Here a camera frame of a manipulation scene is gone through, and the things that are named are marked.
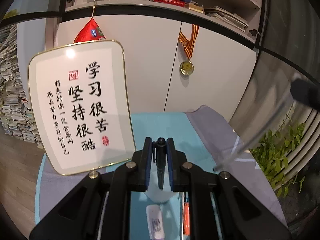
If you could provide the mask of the framed calligraphy sign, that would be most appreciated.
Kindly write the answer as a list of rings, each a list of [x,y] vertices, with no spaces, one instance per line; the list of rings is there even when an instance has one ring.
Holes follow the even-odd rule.
[[[28,85],[36,127],[57,173],[132,158],[136,146],[119,42],[80,42],[38,53],[28,66]]]

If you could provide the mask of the grey bookshelf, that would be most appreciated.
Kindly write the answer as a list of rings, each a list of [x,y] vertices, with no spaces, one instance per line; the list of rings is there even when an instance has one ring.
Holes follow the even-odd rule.
[[[228,36],[238,42],[257,40],[261,0],[71,0],[63,21],[95,15],[142,15],[167,18]]]

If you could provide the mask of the frosted plastic pen cup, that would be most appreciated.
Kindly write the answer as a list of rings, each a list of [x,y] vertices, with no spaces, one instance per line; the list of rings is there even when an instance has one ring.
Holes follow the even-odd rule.
[[[165,203],[170,200],[177,193],[171,190],[170,186],[163,186],[163,189],[159,189],[158,185],[149,185],[148,190],[145,192],[146,196],[154,203]]]

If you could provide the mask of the orange utility knife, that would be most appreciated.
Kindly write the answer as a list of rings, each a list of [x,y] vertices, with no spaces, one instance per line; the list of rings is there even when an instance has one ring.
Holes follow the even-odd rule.
[[[183,211],[183,235],[190,236],[189,202],[186,198],[184,199]]]

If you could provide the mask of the red hanging pouch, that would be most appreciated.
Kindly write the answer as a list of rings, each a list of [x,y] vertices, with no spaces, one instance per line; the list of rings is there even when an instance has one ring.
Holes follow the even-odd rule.
[[[104,40],[105,36],[99,25],[92,17],[86,25],[79,31],[73,43]]]

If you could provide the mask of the white correction tape eraser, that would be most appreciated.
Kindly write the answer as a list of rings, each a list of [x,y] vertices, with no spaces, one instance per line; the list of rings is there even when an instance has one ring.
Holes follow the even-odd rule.
[[[162,212],[159,205],[148,205],[146,217],[150,239],[164,239]]]

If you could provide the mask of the green potted plant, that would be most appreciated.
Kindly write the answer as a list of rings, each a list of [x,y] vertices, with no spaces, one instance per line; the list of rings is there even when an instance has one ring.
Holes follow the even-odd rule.
[[[277,197],[285,198],[294,184],[303,181],[286,179],[284,170],[289,166],[288,155],[301,143],[305,123],[292,120],[294,107],[291,106],[276,131],[268,130],[258,142],[258,146],[249,150],[262,170]]]

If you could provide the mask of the right stack of books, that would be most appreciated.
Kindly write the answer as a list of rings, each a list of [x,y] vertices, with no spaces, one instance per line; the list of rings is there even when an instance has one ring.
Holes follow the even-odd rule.
[[[205,8],[204,12],[206,15],[220,19],[223,22],[228,23],[229,25],[232,25],[242,31],[246,31],[248,28],[248,23],[244,18],[219,6]]]

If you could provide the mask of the black marker pen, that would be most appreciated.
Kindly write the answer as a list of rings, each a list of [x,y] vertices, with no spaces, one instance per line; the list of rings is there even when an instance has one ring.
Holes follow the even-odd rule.
[[[153,162],[157,166],[157,180],[158,187],[163,190],[165,166],[167,159],[167,142],[164,138],[160,137],[152,143],[152,156]]]

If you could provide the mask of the gold medal with ribbon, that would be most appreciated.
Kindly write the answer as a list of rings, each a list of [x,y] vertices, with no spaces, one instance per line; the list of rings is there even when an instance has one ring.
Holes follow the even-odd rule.
[[[183,51],[186,55],[187,60],[180,64],[180,73],[183,76],[189,76],[194,71],[194,65],[191,62],[193,51],[196,43],[197,36],[199,34],[199,26],[192,24],[191,36],[189,39],[186,38],[184,33],[180,31],[178,41],[183,47]]]

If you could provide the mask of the pile of stacked papers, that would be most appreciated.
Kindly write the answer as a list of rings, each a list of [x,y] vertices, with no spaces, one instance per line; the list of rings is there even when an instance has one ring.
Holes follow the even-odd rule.
[[[5,134],[43,148],[17,58],[17,25],[1,29],[1,126]]]

